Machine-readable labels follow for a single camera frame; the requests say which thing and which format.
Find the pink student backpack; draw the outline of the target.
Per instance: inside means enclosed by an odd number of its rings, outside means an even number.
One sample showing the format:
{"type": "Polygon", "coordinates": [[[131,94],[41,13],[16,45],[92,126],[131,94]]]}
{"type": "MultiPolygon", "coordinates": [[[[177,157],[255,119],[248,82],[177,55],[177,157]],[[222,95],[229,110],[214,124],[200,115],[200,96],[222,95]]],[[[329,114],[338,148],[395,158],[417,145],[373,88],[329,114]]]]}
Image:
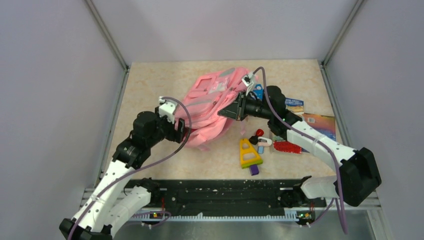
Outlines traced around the pink student backpack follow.
{"type": "Polygon", "coordinates": [[[229,130],[234,120],[218,115],[218,111],[247,89],[242,78],[249,72],[245,67],[233,67],[198,77],[182,100],[191,117],[187,148],[206,150],[207,144],[229,130]]]}

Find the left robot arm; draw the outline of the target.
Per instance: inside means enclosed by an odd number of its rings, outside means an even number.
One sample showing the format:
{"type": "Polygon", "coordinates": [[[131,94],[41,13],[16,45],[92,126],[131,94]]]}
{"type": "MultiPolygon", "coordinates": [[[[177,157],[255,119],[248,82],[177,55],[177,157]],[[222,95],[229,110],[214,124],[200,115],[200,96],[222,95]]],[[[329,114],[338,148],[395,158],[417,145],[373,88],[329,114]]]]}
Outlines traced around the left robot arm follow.
{"type": "Polygon", "coordinates": [[[188,137],[184,119],[169,121],[157,108],[140,112],[87,202],[72,218],[62,220],[59,230],[63,236],[67,240],[112,240],[139,209],[156,206],[161,194],[152,180],[136,186],[119,203],[116,200],[132,175],[145,169],[143,164],[151,156],[152,147],[167,139],[179,143],[182,149],[188,137]]]}

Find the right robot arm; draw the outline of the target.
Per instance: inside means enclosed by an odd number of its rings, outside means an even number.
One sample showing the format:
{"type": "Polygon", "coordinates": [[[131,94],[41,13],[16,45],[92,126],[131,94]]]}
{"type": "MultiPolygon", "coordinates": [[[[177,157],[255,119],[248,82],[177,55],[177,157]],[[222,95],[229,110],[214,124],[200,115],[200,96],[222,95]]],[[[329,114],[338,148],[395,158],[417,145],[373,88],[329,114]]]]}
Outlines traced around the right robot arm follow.
{"type": "Polygon", "coordinates": [[[274,135],[300,146],[334,171],[333,176],[304,180],[293,192],[297,205],[307,206],[316,198],[336,198],[350,206],[359,206],[382,184],[373,152],[366,147],[357,150],[332,140],[288,110],[285,101],[281,89],[271,85],[264,89],[262,100],[239,93],[218,115],[236,121],[249,116],[266,119],[274,135]]]}

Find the blue card game box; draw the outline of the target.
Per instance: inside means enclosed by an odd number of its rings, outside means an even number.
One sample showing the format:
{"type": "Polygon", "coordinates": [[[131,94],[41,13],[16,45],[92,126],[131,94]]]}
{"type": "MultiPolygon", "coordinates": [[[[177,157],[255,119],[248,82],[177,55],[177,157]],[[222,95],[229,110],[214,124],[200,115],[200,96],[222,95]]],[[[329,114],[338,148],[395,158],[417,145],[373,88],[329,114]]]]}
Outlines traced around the blue card game box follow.
{"type": "Polygon", "coordinates": [[[263,90],[263,86],[260,83],[258,83],[258,84],[255,85],[255,87],[253,88],[252,92],[254,93],[255,97],[258,100],[261,101],[263,99],[263,92],[264,92],[264,90],[263,90]]]}

